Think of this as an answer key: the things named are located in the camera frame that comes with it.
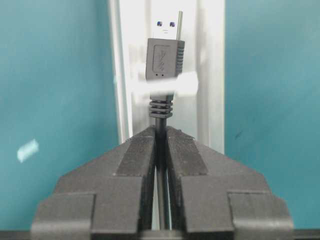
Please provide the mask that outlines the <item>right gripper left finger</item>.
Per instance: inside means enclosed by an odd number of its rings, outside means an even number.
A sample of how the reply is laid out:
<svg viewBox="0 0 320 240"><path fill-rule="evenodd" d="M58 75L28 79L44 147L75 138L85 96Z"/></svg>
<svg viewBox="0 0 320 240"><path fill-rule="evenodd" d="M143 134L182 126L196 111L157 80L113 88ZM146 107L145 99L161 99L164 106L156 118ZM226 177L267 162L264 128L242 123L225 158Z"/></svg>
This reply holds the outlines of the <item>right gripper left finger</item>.
<svg viewBox="0 0 320 240"><path fill-rule="evenodd" d="M34 240L133 240L152 226L155 129L63 175L42 201Z"/></svg>

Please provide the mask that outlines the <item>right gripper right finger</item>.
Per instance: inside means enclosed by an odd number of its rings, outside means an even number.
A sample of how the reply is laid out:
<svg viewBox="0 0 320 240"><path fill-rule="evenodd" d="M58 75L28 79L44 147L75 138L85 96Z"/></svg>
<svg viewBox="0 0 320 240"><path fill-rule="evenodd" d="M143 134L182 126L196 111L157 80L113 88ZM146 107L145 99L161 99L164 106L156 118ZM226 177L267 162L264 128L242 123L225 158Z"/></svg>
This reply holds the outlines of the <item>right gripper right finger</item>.
<svg viewBox="0 0 320 240"><path fill-rule="evenodd" d="M173 127L166 131L172 226L188 240L291 240L285 201L264 176Z"/></svg>

